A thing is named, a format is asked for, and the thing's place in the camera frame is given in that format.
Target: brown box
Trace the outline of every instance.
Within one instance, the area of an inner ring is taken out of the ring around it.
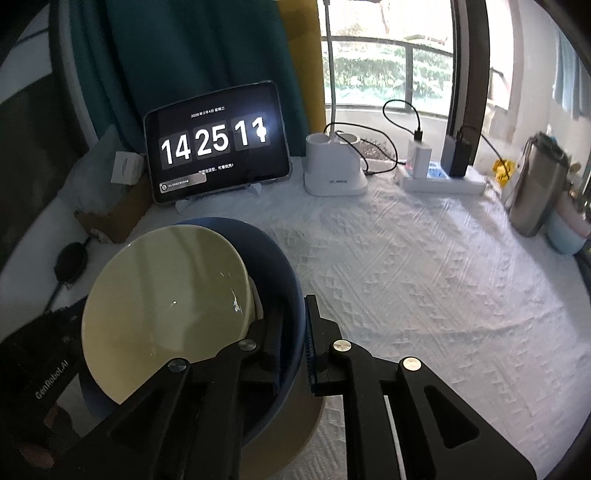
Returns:
[[[150,179],[144,174],[108,215],[76,212],[74,216],[90,236],[101,242],[120,244],[125,242],[152,203]]]

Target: teal curtain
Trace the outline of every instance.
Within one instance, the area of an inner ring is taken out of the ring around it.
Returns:
[[[309,132],[273,0],[70,0],[76,70],[101,137],[111,124],[144,152],[142,118],[223,88],[272,80],[291,155]]]

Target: textured tablecloth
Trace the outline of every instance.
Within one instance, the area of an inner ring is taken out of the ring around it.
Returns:
[[[591,411],[591,307],[575,260],[520,237],[496,197],[408,194],[391,174],[360,197],[316,198],[299,159],[289,181],[153,207],[132,237],[200,216],[270,234],[304,294],[374,356],[423,360],[543,478]],[[88,290],[120,246],[91,245]],[[277,479],[346,478],[342,402]]]

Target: green hedge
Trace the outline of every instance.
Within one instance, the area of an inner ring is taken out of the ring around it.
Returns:
[[[402,91],[404,91],[405,48],[371,48],[373,46],[365,48],[365,46],[349,51],[335,49],[337,87],[386,90],[402,86]],[[326,55],[323,55],[323,60],[324,84],[329,86],[329,65]],[[444,83],[452,81],[451,58],[430,51],[414,49],[413,66],[415,94],[425,98],[442,98]]]

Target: digital clock display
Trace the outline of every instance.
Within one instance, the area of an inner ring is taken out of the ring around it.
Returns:
[[[144,132],[157,203],[280,179],[291,171],[272,82],[152,111]]]

